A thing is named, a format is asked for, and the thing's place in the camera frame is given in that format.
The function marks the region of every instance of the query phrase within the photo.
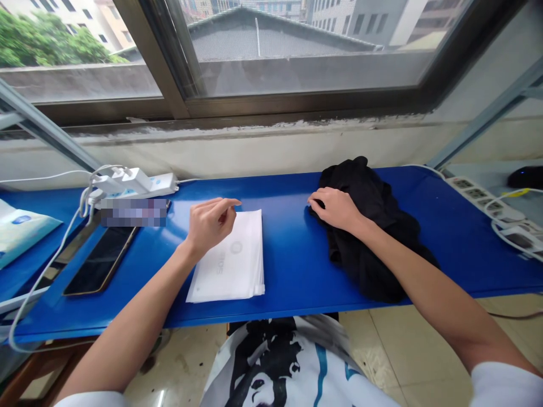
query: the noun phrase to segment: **white sleeve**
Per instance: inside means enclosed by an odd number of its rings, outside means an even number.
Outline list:
[[[483,362],[471,372],[470,407],[541,407],[543,379],[516,366]]]
[[[128,401],[118,392],[79,393],[62,399],[55,407],[129,407]]]

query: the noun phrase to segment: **paper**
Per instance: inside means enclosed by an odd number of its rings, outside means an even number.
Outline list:
[[[239,300],[264,294],[262,211],[239,212],[232,233],[196,265],[187,302]]]

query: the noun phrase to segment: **wooden chair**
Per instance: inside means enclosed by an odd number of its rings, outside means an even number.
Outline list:
[[[39,349],[56,348],[64,345],[74,345],[66,349],[56,349],[47,352],[32,354],[16,371],[4,392],[0,395],[0,407],[32,406],[49,407],[55,401],[66,380],[75,369],[83,355],[92,343],[83,343],[96,340],[96,336],[70,340],[54,341],[50,345],[43,345]],[[54,383],[45,391],[40,399],[23,399],[21,396],[33,380],[39,379],[52,372],[60,370]]]

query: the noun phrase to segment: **green foliage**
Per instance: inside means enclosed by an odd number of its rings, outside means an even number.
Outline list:
[[[35,16],[36,21],[0,8],[0,68],[128,62],[109,55],[87,28],[72,35],[56,15]]]

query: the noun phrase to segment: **forearm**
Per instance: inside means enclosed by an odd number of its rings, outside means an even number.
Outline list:
[[[180,245],[81,359],[57,400],[90,391],[123,392],[149,355],[199,255]]]
[[[396,276],[421,315],[456,351],[471,371],[491,359],[537,373],[494,319],[461,287],[370,220],[351,232]]]

